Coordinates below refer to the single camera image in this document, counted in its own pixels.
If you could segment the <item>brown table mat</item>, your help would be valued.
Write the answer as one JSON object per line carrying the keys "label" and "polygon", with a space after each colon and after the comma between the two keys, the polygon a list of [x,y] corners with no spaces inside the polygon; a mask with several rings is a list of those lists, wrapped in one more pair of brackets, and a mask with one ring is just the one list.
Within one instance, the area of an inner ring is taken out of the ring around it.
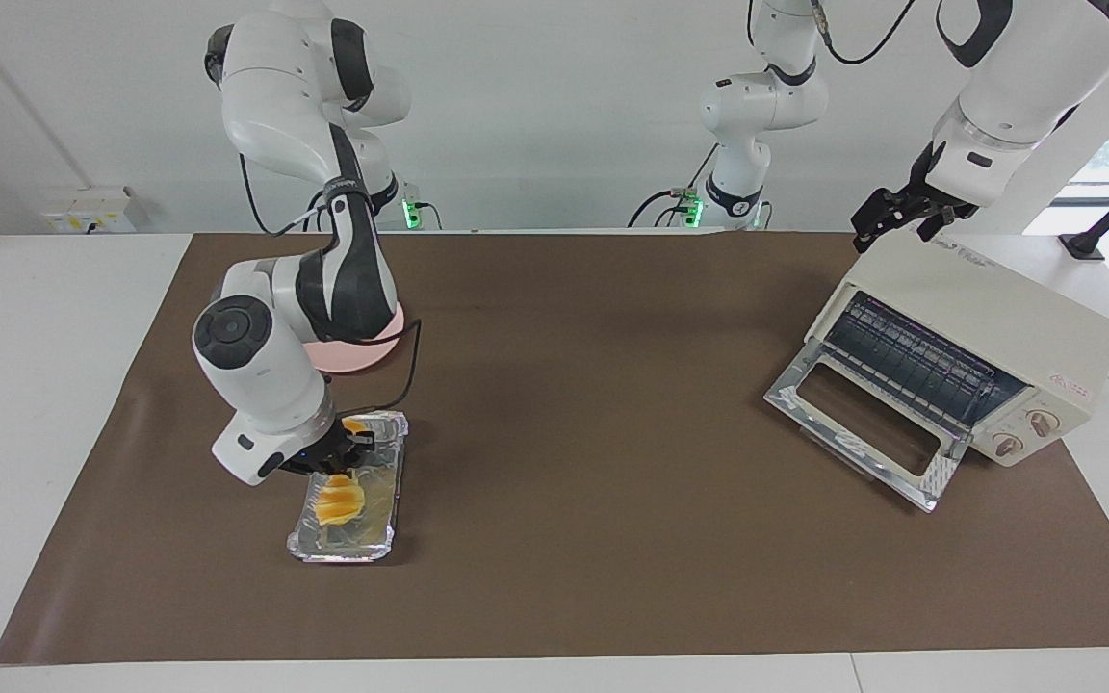
{"label": "brown table mat", "polygon": [[424,322],[395,547],[289,556],[305,479],[242,485],[191,329],[201,234],[0,640],[0,665],[1109,646],[1109,521],[1061,444],[920,512],[764,393],[840,234],[383,240]]}

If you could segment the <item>glass oven door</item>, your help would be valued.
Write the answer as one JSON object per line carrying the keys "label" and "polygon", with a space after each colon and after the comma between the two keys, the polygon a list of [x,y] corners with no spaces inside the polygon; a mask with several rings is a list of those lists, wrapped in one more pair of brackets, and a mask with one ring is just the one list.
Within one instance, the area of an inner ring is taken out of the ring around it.
{"label": "glass oven door", "polygon": [[[838,422],[835,417],[800,395],[798,387],[817,367],[840,374],[855,389],[867,393],[891,411],[916,422],[920,429],[936,437],[938,447],[929,457],[927,469],[915,473],[903,468],[888,453],[881,452],[874,444],[863,438],[857,429]],[[905,497],[910,505],[930,513],[942,501],[943,491],[968,451],[971,430],[952,420],[938,405],[899,385],[897,375],[897,367],[872,367],[837,344],[808,338],[795,359],[769,387],[764,399],[796,421],[802,434],[820,444],[840,461],[858,473],[877,479]]]}

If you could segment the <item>glazed bread roll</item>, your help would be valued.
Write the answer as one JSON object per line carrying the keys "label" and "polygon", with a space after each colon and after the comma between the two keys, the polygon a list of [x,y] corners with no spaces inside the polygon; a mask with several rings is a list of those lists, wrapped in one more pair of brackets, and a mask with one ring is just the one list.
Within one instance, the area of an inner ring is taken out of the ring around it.
{"label": "glazed bread roll", "polygon": [[[362,422],[352,418],[342,420],[344,427],[350,431],[369,430]],[[355,451],[355,460],[362,461],[365,450]],[[348,479],[344,476],[328,476],[321,487],[321,492],[314,500],[314,517],[316,517],[322,529],[332,526],[344,526],[352,522],[352,519],[362,514],[365,508],[366,495],[362,482],[357,479]]]}

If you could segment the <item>white toaster oven body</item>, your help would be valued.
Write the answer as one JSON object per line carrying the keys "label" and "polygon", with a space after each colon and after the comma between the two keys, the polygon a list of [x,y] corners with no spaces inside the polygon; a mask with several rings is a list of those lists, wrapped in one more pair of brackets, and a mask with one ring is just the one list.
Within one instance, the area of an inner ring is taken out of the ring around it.
{"label": "white toaster oven body", "polygon": [[[845,273],[806,339],[824,342],[856,293],[1028,383],[1028,390],[969,431],[971,446],[991,461],[1013,468],[1093,416],[1109,373],[1109,319],[981,249],[949,237],[882,237]],[[1059,434],[1034,434],[1026,418],[1031,409],[1056,414]],[[995,434],[1020,437],[1022,453],[995,460]]]}

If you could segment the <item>aluminium foil tray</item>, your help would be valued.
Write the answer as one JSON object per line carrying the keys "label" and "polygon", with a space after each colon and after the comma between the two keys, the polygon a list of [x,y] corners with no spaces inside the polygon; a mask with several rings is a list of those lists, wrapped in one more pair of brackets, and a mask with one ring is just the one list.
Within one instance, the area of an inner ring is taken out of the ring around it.
{"label": "aluminium foil tray", "polygon": [[362,422],[375,435],[375,449],[362,456],[358,469],[358,481],[366,495],[365,508],[350,523],[322,529],[313,505],[327,475],[313,473],[295,530],[287,539],[289,556],[305,563],[375,563],[391,552],[409,424],[404,412],[398,411],[356,414],[348,418]]}

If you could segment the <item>white wall socket box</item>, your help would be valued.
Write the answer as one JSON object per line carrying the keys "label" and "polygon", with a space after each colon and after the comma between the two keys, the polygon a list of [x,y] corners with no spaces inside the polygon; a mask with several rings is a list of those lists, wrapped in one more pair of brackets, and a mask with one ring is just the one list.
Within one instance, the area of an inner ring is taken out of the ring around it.
{"label": "white wall socket box", "polygon": [[55,192],[39,213],[50,231],[69,234],[128,234],[144,231],[145,210],[124,186]]}

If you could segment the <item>pink round plate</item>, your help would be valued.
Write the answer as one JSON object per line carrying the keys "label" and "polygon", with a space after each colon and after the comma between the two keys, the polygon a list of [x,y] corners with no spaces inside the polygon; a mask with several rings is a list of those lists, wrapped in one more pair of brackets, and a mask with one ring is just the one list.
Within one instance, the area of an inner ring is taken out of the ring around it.
{"label": "pink round plate", "polygon": [[312,342],[303,344],[314,368],[325,374],[349,374],[365,371],[383,361],[398,345],[398,335],[405,327],[403,304],[397,304],[397,313],[381,334],[374,337],[381,344],[352,344],[347,342]]}

